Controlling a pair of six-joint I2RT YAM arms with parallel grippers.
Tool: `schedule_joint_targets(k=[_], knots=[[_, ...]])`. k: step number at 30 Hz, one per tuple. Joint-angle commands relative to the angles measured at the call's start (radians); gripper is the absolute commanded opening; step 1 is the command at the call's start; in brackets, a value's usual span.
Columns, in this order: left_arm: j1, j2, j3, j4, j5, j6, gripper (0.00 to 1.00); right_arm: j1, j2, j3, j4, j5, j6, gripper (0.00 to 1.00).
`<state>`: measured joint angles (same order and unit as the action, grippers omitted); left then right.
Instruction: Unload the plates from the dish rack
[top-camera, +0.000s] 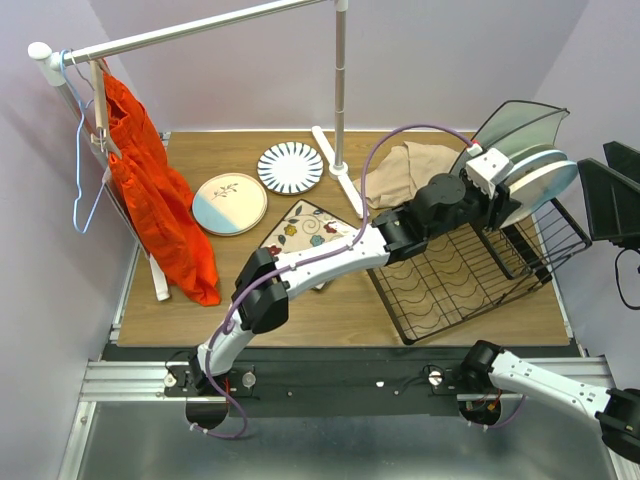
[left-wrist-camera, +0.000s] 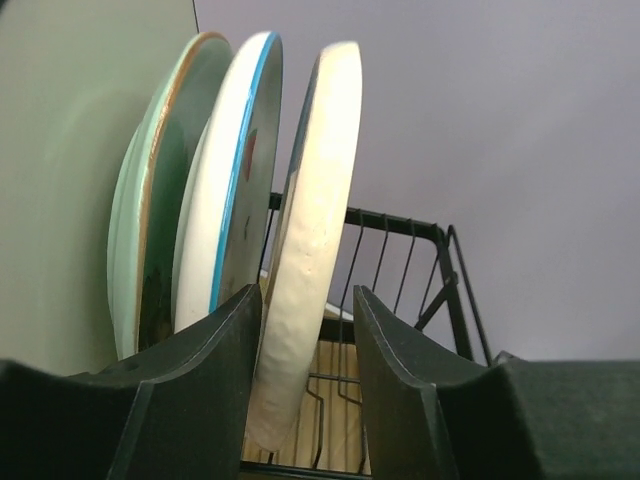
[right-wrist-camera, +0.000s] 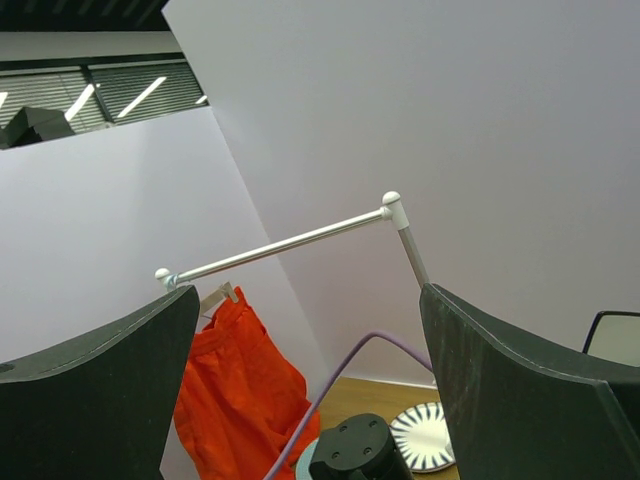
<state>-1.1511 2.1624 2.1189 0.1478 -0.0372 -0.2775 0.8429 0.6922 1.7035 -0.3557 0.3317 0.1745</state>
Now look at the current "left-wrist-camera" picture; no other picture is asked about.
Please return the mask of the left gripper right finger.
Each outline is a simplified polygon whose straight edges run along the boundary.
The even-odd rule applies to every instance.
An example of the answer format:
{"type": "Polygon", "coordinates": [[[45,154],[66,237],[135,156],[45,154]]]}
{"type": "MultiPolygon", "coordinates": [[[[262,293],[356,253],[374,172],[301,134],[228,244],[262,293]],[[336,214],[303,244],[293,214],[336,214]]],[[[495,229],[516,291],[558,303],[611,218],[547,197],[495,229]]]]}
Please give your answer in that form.
{"type": "Polygon", "coordinates": [[[377,479],[635,479],[639,365],[482,366],[354,290],[363,419],[377,479]]]}

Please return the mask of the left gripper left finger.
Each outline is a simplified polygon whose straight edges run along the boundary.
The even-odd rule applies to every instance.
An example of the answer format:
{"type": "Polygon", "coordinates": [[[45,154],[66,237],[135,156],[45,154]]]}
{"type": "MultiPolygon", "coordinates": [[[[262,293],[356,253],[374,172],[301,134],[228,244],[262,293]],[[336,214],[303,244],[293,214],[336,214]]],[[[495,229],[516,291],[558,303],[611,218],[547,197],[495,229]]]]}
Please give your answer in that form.
{"type": "Polygon", "coordinates": [[[248,285],[209,316],[95,373],[1,364],[5,479],[234,479],[262,320],[248,285]]]}

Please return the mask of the cream and teal plate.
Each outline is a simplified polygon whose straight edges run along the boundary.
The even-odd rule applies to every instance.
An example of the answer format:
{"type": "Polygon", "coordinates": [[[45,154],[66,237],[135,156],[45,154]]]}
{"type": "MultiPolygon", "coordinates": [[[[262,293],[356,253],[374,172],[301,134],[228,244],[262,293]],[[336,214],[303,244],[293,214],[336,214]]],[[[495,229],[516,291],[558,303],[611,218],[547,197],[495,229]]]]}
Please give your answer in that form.
{"type": "Polygon", "coordinates": [[[272,244],[264,331],[246,430],[281,448],[295,423],[319,338],[356,158],[362,61],[355,41],[318,54],[301,110],[272,244]]]}

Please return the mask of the white blue rimmed plate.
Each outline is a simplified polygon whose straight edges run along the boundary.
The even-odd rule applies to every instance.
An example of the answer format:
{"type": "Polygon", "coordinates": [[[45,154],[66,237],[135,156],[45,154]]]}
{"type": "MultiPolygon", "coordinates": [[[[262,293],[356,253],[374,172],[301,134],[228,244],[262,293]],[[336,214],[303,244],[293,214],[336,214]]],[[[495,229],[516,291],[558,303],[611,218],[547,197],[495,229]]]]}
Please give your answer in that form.
{"type": "Polygon", "coordinates": [[[181,331],[260,275],[280,125],[283,47],[257,33],[224,76],[179,218],[173,324],[181,331]]]}

